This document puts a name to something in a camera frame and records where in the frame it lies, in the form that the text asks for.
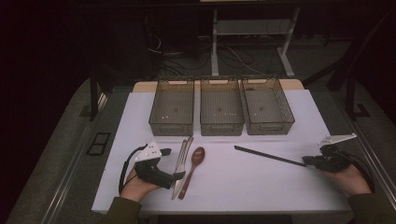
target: table leg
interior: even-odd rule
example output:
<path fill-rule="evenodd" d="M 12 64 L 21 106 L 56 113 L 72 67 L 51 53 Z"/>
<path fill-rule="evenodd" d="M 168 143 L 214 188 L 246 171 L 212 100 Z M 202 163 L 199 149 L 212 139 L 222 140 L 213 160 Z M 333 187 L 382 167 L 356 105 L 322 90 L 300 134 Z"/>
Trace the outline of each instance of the table leg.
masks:
<path fill-rule="evenodd" d="M 288 51 L 289 43 L 291 41 L 291 37 L 294 32 L 294 27 L 297 23 L 297 18 L 298 14 L 300 13 L 300 8 L 297 7 L 293 11 L 293 15 L 291 16 L 291 21 L 289 23 L 288 30 L 285 35 L 285 42 L 283 43 L 283 46 L 281 48 L 277 49 L 277 53 L 279 54 L 280 61 L 283 64 L 283 67 L 285 68 L 286 75 L 288 77 L 294 77 L 294 72 L 291 69 L 291 65 L 288 59 L 288 56 L 286 56 L 286 52 Z"/>
<path fill-rule="evenodd" d="M 212 76 L 219 75 L 219 61 L 218 61 L 218 11 L 213 11 L 213 38 L 212 38 Z"/>

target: desk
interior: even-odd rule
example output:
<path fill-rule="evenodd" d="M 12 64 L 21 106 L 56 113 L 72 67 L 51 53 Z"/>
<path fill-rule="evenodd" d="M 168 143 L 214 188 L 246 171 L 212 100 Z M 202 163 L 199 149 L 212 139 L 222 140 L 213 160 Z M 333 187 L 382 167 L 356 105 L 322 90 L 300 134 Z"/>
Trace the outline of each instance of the desk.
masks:
<path fill-rule="evenodd" d="M 201 0 L 201 2 L 216 2 L 217 0 Z M 277 53 L 285 69 L 287 77 L 294 77 L 288 56 L 286 55 L 293 35 L 294 27 L 297 23 L 300 8 L 296 7 L 289 18 L 282 20 L 261 20 L 261 21 L 219 21 L 218 11 L 214 10 L 213 17 L 213 34 L 212 34 L 212 76 L 219 75 L 219 62 L 217 55 L 218 35 L 285 35 L 282 47 L 277 48 Z M 268 29 L 269 21 L 279 24 L 274 30 Z"/>
<path fill-rule="evenodd" d="M 184 200 L 171 200 L 171 189 L 158 189 L 142 202 L 141 214 L 273 214 L 347 211 L 346 197 L 318 171 L 258 157 L 233 149 L 234 145 L 259 150 L 293 161 L 318 155 L 317 142 L 329 134 L 309 91 L 298 80 L 282 80 L 296 119 L 288 135 L 203 137 L 199 125 L 199 88 L 195 93 L 194 141 L 188 158 L 204 147 L 204 162 L 195 170 Z M 105 213 L 117 196 L 123 162 L 137 147 L 156 140 L 172 148 L 159 168 L 173 173 L 181 142 L 186 137 L 153 136 L 149 111 L 156 82 L 137 83 L 130 93 L 107 160 L 92 210 Z M 187 160 L 189 171 L 191 161 Z"/>

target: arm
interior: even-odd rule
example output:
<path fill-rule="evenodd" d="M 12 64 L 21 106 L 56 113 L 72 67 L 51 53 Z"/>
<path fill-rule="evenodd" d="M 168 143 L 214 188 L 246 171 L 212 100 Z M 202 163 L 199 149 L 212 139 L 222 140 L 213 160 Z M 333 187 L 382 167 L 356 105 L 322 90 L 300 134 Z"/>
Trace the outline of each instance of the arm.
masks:
<path fill-rule="evenodd" d="M 335 180 L 338 186 L 348 195 L 349 205 L 359 224 L 396 223 L 395 211 L 389 209 L 387 201 L 373 194 L 361 172 L 350 165 L 339 173 L 323 172 Z"/>
<path fill-rule="evenodd" d="M 159 187 L 139 179 L 134 169 L 129 173 L 127 182 L 122 189 L 120 197 L 115 197 L 107 214 L 100 224 L 128 223 L 135 224 L 139 215 L 142 201 L 146 195 Z"/>

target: wrist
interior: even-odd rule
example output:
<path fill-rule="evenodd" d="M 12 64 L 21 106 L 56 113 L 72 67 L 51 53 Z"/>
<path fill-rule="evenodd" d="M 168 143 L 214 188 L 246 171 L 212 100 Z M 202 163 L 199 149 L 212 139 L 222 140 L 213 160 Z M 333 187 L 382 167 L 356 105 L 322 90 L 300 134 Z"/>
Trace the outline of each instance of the wrist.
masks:
<path fill-rule="evenodd" d="M 369 188 L 363 188 L 363 189 L 354 189 L 349 192 L 350 196 L 354 195 L 359 195 L 359 194 L 371 194 L 371 190 Z"/>
<path fill-rule="evenodd" d="M 128 186 L 125 186 L 120 194 L 120 197 L 140 203 L 147 194 L 148 192 L 145 192 L 144 190 L 129 189 Z"/>

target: transparent storage bin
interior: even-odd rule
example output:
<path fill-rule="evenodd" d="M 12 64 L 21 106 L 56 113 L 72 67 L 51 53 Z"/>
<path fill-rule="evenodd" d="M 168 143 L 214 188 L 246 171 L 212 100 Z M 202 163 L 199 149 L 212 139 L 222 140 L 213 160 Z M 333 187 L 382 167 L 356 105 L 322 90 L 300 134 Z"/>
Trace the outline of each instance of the transparent storage bin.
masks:
<path fill-rule="evenodd" d="M 279 79 L 242 76 L 241 86 L 247 134 L 287 134 L 295 120 Z"/>
<path fill-rule="evenodd" d="M 158 81 L 149 117 L 155 136 L 192 136 L 194 78 L 166 77 Z"/>
<path fill-rule="evenodd" d="M 244 128 L 244 114 L 237 77 L 201 78 L 201 135 L 237 136 Z"/>

